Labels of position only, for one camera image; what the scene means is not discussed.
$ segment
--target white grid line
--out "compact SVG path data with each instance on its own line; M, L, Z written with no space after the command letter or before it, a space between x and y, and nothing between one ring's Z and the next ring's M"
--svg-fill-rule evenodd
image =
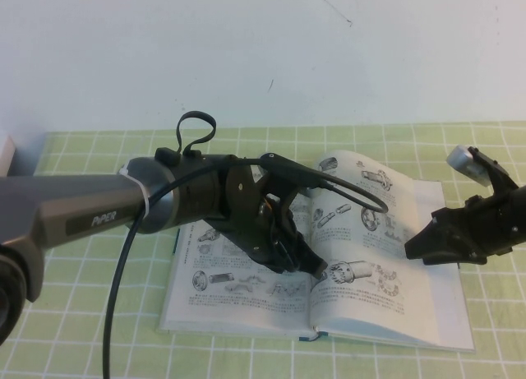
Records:
M173 333L172 342L170 343L170 354L168 355L168 366L166 367L166 377L164 379L170 378L170 372L172 371L172 354L175 353L175 337L177 334Z
M441 133L442 133L442 141L444 142L444 153L445 155L448 155L448 149L447 145L445 143L445 131L444 131L444 125L441 124ZM460 365L460 373L462 374L462 379L466 379L466 372L464 371L464 365L462 364L462 358L460 357L460 352L457 352L457 360L459 361Z
M155 253L157 252L157 245L158 245L158 243L159 243L159 236L155 239L154 251L152 253L153 257L155 257ZM153 262L153 260L150 260L150 268L148 269L148 275L146 276L146 284L148 284L150 282L151 270L152 270L153 267L154 267L154 262ZM145 306L146 291L147 290L148 290L148 288L145 287L144 291L142 292L141 305L139 306L139 315L142 314L142 310L144 309L144 306ZM141 323L141 318L140 318L139 315L137 315L137 319L136 319L136 322L135 322L135 329L133 331L133 341L131 342L131 348L130 348L130 352L128 354L128 361L127 361L127 365L126 365L126 371L124 372L124 376L125 377L128 376L128 373L130 372L130 366L132 365L133 348L136 345L137 333L139 332L139 325Z
M66 149L66 146L67 146L67 143L69 141L69 136L70 136L70 132L68 132L66 134L66 139L64 139L64 144L62 146L62 150L60 152L60 155L58 156L57 158L57 162L55 163L54 167L53 167L53 172L56 172L57 171L57 168L58 168L58 164L60 163L60 160L64 154L64 150ZM51 252L49 252L49 254L45 257L45 261L44 261L44 273L46 272L46 270L48 269L48 264L49 264L49 261L51 259L51 257L53 256L53 252L54 250L51 250ZM20 326L20 329L18 330L18 334L16 335L16 338L15 338L15 344L13 345L12 349L11 349L11 352L9 353L9 357L7 357L7 360L6 360L6 364L4 365L4 371L2 372L2 379L4 379L4 377L6 376L6 370L9 368L9 364L11 363L11 360L15 354L15 351L16 351L16 347L17 347L17 344L18 342L20 341L20 338L22 336L22 333L24 332L24 329L25 329L25 324L27 323L27 319L32 311L32 308L33 308L33 303L31 303L27 309L25 309L25 316L24 316L24 319L21 323L21 326Z
M331 353L332 353L332 377L333 379L338 379L338 374L336 373L336 344L335 339L331 340Z
M210 349L206 349L210 351L210 357L208 359L208 370L206 371L206 379L210 379L210 375L212 374L212 358L214 356L214 342L215 342L215 336L212 336L212 343L210 344Z
M418 146L417 146L417 134L414 131L414 125L411 124L411 133L413 134L413 144L414 144L414 155L417 159L417 165L418 165L418 175L420 176L420 179L423 179L422 174L422 166L420 165L420 159L418 158ZM422 379L422 365L420 363L420 352L418 350L418 347L415 348L416 355L417 355L417 368L418 368L418 378Z
M380 370L378 369L378 352L376 351L376 342L372 343L372 351L374 353L374 359L375 359L375 374L376 379L380 379Z
M291 341L290 346L290 377L294 379L294 341Z
M91 245L92 241L93 241L93 239L90 238L90 241L88 242L88 246L87 246L87 248L86 248L86 250L84 252L85 256L88 254L88 251L90 250L90 245ZM51 346L51 350L49 352L48 361L46 362L46 366L45 366L45 369L44 369L44 375L48 374L49 365L51 364L51 360L53 359L53 352L55 350L55 346L57 345L58 337L60 336L60 333L62 332L62 327L64 326L64 321L66 320L67 311L69 310L69 307L72 304L73 297L75 295L76 286L78 285L79 279L81 278L81 272L82 272L82 267L83 266L84 266L84 261L81 262L81 266L79 268L79 271L76 274L75 284L73 285L72 289L69 292L69 298L67 299L66 307L64 308L64 312L62 313L62 318L60 319L60 324L58 325L57 334L55 334L55 339L53 340L53 345Z
M473 125L471 123L470 123L470 126L471 126L471 134L472 134L472 137L473 137L473 144L476 146L477 145L477 140L475 138L475 130L473 129ZM490 326L491 326L491 329L492 329L493 339L495 340L496 351L497 351L497 353L499 355L499 359L502 361L501 344L499 343L499 338L496 335L495 323L493 322L493 316L491 315L490 305L489 305L489 302L487 301L487 293L486 293L486 288L484 287L484 282L482 281L480 266L476 266L476 267L477 267L477 273L478 273L478 280L480 282L481 289L482 289L482 296L483 296L483 298L485 300L485 304L486 304L487 315L489 316L489 319L490 319ZM508 372L506 371L504 363L501 363L501 366L502 366L502 371L504 372L504 378L508 379Z
M133 136L133 135L127 135L126 138L132 138L132 139L135 139L135 138L143 138L143 139L148 139L150 138L151 139L152 136ZM221 143L221 142L241 142L241 143L247 143L247 142L254 142L254 143L263 143L265 142L264 139L258 139L258 138L239 138L239 140L237 138L218 138L218 137L215 137L214 138L214 142L218 142L218 143ZM278 140L275 140L275 139L270 139L269 140L270 143L289 143L289 144L293 144L293 143L298 143L300 145L313 145L313 146L320 146L322 144L322 142L313 142L313 141L301 141L301 140L297 140L297 141L290 141L290 140L286 140L286 139L278 139ZM358 142L359 145L383 145L384 143L389 143L389 144L396 144L396 145L412 145L413 142L412 141L392 141L389 139L389 137L386 137L386 141L367 141L367 142ZM331 141L330 142L331 145L348 145L349 142L345 142L345 141ZM417 144L419 146L442 146L443 144L442 143L436 143L436 142L417 142ZM454 146L453 144L451 143L447 143L446 142L446 145L449 145L449 146ZM500 145L500 144L494 144L494 143L485 143L485 144L481 144L482 147L496 147L496 148L501 148L503 147L503 145ZM523 148L523 147L526 147L526 144L523 144L523 145L509 145L509 147L512 147L512 148L515 148L515 147L518 147L518 148ZM45 155L55 155L56 153L55 152L50 152L50 153L46 153ZM84 153L84 152L78 152L78 153L66 153L66 155L86 155L87 153ZM96 153L95 155L101 155L101 156L104 156L104 155L115 155L113 153Z
M508 151L508 156L511 159L513 159L511 157L510 148L509 148L509 146L508 146L508 144L506 142L505 133L504 133L504 131L502 129L501 129L501 136L502 136L502 141L504 142L504 146L505 146L506 150ZM519 170L517 169L517 166L515 164L513 164L513 168L514 168L515 174L519 178L518 182L522 184L522 181L520 180L520 176L519 176ZM513 254L510 254L510 259L511 259L511 265L513 266L513 271L514 271L515 276L517 278L517 283L519 284L520 295L523 298L524 303L526 303L526 297L524 296L525 294L524 294L523 285L522 285L522 282L520 281L519 272L517 271L517 265L515 264L515 259L514 259L514 255Z
M254 365L254 343L255 340L252 338L250 340L250 364L248 366L248 377L252 377L252 367Z

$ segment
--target black cable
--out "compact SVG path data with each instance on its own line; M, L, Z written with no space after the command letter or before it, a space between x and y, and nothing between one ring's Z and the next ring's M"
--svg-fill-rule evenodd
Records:
M283 173L290 172L290 166L288 164L283 164L273 159L230 159L230 160L219 161L217 163L206 165L194 172L184 175L178 180L175 180L171 182L170 184L167 184L166 186L159 189L149 199L150 208L152 208L157 202L159 202L163 196L165 196L172 190L178 188L182 184L190 182L192 179L199 178L202 175L205 175L207 173L214 172L214 171L230 169L233 167L252 166L252 165L259 165L269 172L272 172L272 171L275 171L275 172L281 171ZM320 179L323 180L323 183L318 183L318 185L315 187L324 188L326 190L335 192L349 199L350 201L353 201L363 207L366 207L367 209L374 210L380 213L386 213L388 210L387 205L380 198L378 198L377 196L374 196L370 192L367 192L361 187L355 186L352 183L344 181L343 179L334 177L327 173L316 171L314 169L309 169L307 167L297 168L295 169L295 171L302 173L304 176L310 177L310 178L312 177L312 175L318 176ZM378 205L378 207L372 206L371 204L368 204L367 202L359 200L355 196L351 196L348 193L343 192L339 190L338 188L335 188L330 183L336 184L338 186L341 186L343 188L347 188L348 190L356 192L366 197L367 199L373 201L375 204ZM145 207L142 206L139 215L135 218L132 226L130 227L130 230L128 231L128 235L126 236L126 241L122 245L121 255L118 258L117 267L115 268L115 274L113 275L112 286L109 291L108 306L106 308L106 317L104 319L104 336L103 336L103 343L102 343L102 365L103 365L103 378L104 379L110 378L109 363L110 363L111 330L112 330L112 324L113 324L113 314L115 312L115 304L117 302L118 287L121 284L121 278L122 278L122 273L124 271L124 265L126 264L128 253L130 252L130 249L132 248L133 239L135 238L137 234L137 230L141 226L141 222L142 222L144 215L145 215Z
M113 313L115 312L115 303L117 302L118 287L121 284L122 273L124 265L128 258L128 253L132 248L133 239L137 234L137 230L141 226L142 219L145 215L145 207L141 209L141 213L133 220L133 224L128 231L126 241L122 245L121 255L118 258L115 274L113 275L112 287L109 290L108 306L106 307L106 317L104 318L104 334L102 339L102 376L104 379L109 379L109 348L111 345Z

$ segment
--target table surface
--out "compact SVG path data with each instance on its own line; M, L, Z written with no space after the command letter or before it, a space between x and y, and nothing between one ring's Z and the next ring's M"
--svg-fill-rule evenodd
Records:
M183 137L202 136L187 130ZM354 150L412 178L441 180L448 206L488 195L445 163L457 144L476 145L526 182L526 122L367 127L219 128L205 152L257 156L272 150L304 164L331 149ZM177 147L174 131L55 132L38 174L115 173L130 156ZM290 340L156 332L176 230L138 236L118 295L112 373L148 378L525 378L526 247L462 265L475 354L350 340ZM100 377L105 302L126 229L53 249L42 295L0 347L0 379Z

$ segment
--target mechanical part drawing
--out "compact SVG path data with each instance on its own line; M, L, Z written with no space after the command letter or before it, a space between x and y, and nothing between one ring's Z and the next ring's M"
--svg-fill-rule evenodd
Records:
M352 283L356 279L372 276L371 264L367 261L341 261L329 268L330 278L338 284Z
M393 233L393 232L390 233L389 231L385 231L385 236L387 238L393 239L396 242L402 242L402 239L400 239L400 237L396 236L395 233Z
M275 282L266 292L274 297L291 298L304 296L307 291L305 281L301 282Z
M326 217L324 217L318 222L318 229L326 225L329 222L329 220L331 220L335 216L336 214L334 212L330 212Z
M263 284L263 283L266 283L258 275L250 275L246 279L240 279L239 281L241 283L249 283L249 284Z
M233 280L233 274L217 274L210 275L208 281L211 283L223 283Z
M224 244L223 244L222 255L223 256L243 257L243 256L246 256L247 254L243 250L241 250L239 247L237 247L236 245L234 245L232 242L230 242L228 239L225 238Z
M206 273L202 270L197 271L193 278L191 278L191 283L194 285L194 289L197 291L204 291L206 286L208 286L208 280L206 278Z
M215 229L208 229L197 239L197 242L215 241L216 239L219 239L220 236L221 234L219 231L216 231Z
M362 208L362 223L369 231L376 230L378 228L378 219L376 218L375 212Z
M200 254L210 254L212 251L212 245L200 245L197 247Z
M318 221L319 219L321 219L321 216L323 216L323 209L318 208L314 210L314 215L312 216L312 220Z
M385 226L388 229L395 229L396 222L393 220L393 218L389 215L384 215L385 217Z
M388 271L377 264L373 264L373 267L378 274L378 287L385 294L390 297L396 297L400 293L399 284L400 281L397 279L396 271Z
M379 170L378 173L362 171L362 178L379 183L387 192L391 189L391 186L393 186L391 179L389 179L389 177L382 170Z
M321 277L319 279L316 279L316 278L313 278L314 280L312 281L312 287L311 287L311 291L318 285L320 284L321 282L323 282L324 280L327 280L329 278L329 276L327 275L327 271L323 271L323 274L321 274Z
M338 168L338 160L335 157L329 157L328 159L324 159L318 165L318 169L321 172L325 172L325 171L328 171L329 169L336 169L336 168Z
M240 283L227 284L226 286L224 286L224 289L227 290L229 293L233 293L236 291L243 291L243 290L247 291L248 293L251 293L252 291L254 291L254 289L252 288L250 284L240 284Z
M351 210L351 204L345 204L345 205L339 206L338 208L336 208L336 213L338 215L341 215L342 213L345 213L348 210Z

